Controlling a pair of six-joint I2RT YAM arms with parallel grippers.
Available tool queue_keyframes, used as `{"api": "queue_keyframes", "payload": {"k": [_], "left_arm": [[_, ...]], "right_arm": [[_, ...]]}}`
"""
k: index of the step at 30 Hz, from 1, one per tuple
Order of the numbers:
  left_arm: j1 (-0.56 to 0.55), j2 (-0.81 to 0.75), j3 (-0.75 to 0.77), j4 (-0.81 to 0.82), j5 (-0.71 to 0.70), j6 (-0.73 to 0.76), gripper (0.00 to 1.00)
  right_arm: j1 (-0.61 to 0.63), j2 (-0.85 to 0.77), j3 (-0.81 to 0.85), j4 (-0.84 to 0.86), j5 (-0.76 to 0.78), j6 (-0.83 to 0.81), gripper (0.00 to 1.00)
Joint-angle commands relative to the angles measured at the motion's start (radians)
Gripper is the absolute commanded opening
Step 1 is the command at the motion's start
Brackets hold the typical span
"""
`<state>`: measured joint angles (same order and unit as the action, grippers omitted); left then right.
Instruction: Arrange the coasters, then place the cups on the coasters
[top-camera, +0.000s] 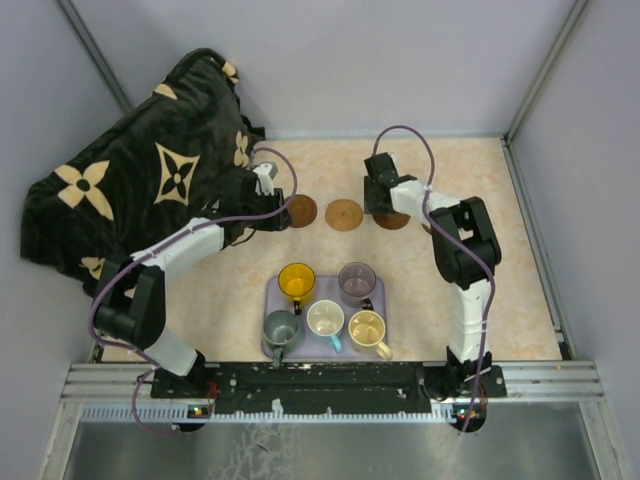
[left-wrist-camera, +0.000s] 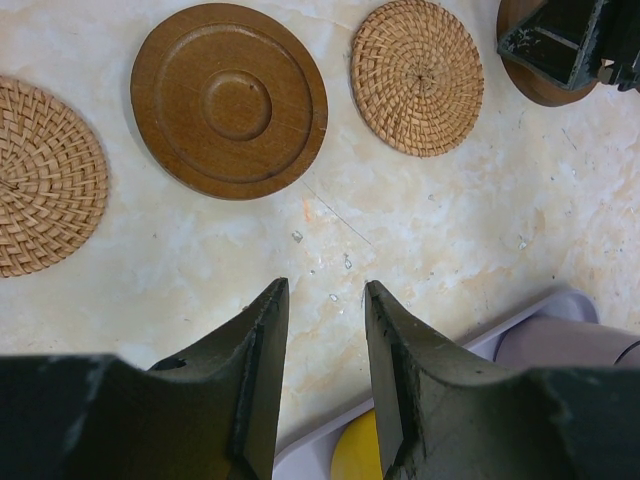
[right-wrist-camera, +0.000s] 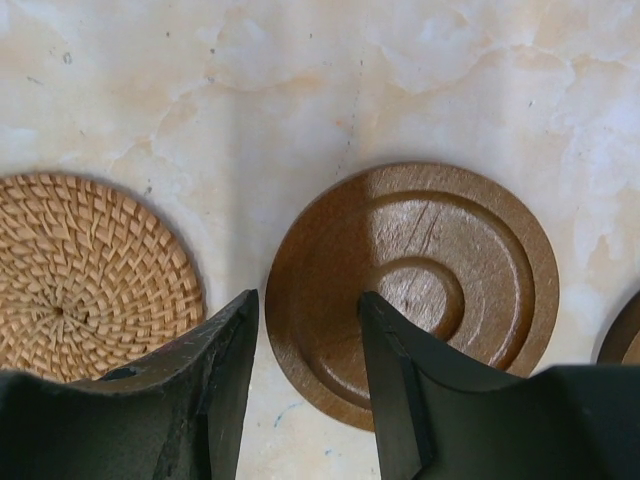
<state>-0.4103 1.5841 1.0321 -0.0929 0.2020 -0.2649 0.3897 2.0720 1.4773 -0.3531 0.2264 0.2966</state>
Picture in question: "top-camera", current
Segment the woven rattan coaster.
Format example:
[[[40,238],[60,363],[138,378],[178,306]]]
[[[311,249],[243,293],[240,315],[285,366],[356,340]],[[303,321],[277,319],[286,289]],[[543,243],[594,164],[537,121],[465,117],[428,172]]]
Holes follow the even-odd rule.
[[[364,213],[360,205],[349,199],[330,202],[325,210],[325,221],[334,230],[348,232],[360,226]]]

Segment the dark brown wooden coaster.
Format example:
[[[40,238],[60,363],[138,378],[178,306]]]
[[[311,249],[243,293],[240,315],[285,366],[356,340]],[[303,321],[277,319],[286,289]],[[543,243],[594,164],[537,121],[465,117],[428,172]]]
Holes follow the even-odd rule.
[[[317,216],[317,205],[315,201],[304,194],[296,194],[293,196],[287,210],[291,217],[292,228],[307,227],[314,222]]]

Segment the purple translucent mug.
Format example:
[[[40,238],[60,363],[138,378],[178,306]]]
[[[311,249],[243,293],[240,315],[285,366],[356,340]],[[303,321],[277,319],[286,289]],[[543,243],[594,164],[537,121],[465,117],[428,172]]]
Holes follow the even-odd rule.
[[[373,310],[372,292],[377,284],[375,271],[362,262],[345,265],[338,274],[341,300],[352,308]]]

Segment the beige mug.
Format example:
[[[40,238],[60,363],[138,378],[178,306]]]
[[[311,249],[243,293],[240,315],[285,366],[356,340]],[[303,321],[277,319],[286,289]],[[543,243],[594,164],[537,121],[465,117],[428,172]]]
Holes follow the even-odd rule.
[[[356,312],[349,320],[348,334],[352,347],[360,353],[375,354],[391,361],[393,353],[385,341],[385,320],[373,310]]]

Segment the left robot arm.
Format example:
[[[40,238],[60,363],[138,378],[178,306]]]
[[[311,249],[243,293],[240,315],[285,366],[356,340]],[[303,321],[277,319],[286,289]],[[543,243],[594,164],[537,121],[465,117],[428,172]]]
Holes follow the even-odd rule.
[[[105,261],[89,320],[92,334],[107,335],[171,374],[184,395],[208,384],[204,359],[171,331],[166,320],[168,284],[206,257],[231,246],[247,229],[279,231],[291,223],[283,190],[273,185],[273,162],[234,170],[224,181],[214,217],[195,217],[177,232],[129,257]]]

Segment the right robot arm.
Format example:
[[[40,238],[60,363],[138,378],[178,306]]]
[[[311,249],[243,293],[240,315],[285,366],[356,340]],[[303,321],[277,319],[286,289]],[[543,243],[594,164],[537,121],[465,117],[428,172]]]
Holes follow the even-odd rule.
[[[399,175],[389,153],[364,160],[365,212],[403,214],[431,230],[436,267],[451,285],[452,339],[447,347],[448,387],[470,395],[491,368],[487,345],[488,311],[495,295],[495,267],[502,253],[488,210],[477,196],[458,199]]]

